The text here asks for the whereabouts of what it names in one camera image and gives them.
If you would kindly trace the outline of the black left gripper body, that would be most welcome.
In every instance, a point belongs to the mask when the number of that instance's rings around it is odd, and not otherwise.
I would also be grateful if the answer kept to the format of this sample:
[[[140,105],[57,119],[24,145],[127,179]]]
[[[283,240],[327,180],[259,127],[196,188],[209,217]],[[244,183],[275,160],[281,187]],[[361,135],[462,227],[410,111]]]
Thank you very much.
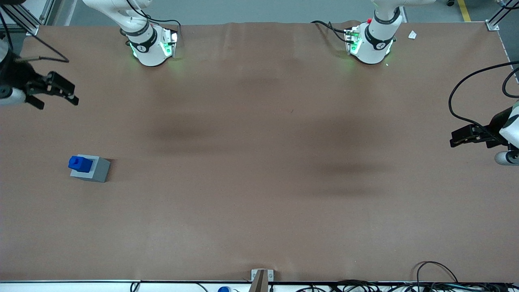
[[[512,107],[505,109],[493,116],[490,123],[485,128],[493,135],[487,140],[486,147],[508,146],[508,141],[499,133],[506,124],[512,112]]]

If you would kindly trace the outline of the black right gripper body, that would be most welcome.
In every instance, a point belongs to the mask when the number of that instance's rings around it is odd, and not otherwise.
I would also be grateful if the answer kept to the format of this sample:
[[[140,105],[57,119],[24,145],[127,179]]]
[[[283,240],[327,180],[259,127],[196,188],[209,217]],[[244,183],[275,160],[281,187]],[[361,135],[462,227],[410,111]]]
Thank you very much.
[[[2,61],[1,65],[1,95],[11,94],[14,88],[24,93],[47,94],[44,76],[37,73],[27,62]]]

